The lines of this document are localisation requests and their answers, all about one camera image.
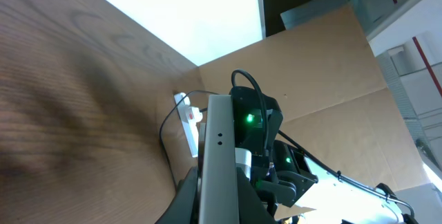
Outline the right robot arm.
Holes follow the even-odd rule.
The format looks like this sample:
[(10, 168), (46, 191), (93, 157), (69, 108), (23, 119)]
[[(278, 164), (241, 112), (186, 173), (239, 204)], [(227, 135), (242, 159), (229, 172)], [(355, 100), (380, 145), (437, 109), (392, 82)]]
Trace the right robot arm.
[(230, 91), (236, 147), (251, 154), (251, 186), (271, 216), (278, 207), (309, 208), (321, 223), (415, 223), (385, 184), (368, 187), (334, 171), (282, 133), (282, 111), (261, 91)]

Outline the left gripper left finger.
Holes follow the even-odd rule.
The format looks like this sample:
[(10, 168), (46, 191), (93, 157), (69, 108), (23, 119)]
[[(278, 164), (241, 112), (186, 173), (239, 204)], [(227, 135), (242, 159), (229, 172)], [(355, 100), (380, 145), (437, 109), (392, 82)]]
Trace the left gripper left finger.
[(171, 204), (155, 224), (193, 224), (197, 223), (198, 211), (198, 168), (189, 169)]

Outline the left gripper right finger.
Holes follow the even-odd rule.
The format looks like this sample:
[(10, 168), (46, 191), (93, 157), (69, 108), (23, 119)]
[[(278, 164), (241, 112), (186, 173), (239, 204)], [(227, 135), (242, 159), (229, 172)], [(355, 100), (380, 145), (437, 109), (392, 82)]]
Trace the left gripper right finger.
[(246, 177), (237, 177), (238, 208), (241, 224), (274, 224)]

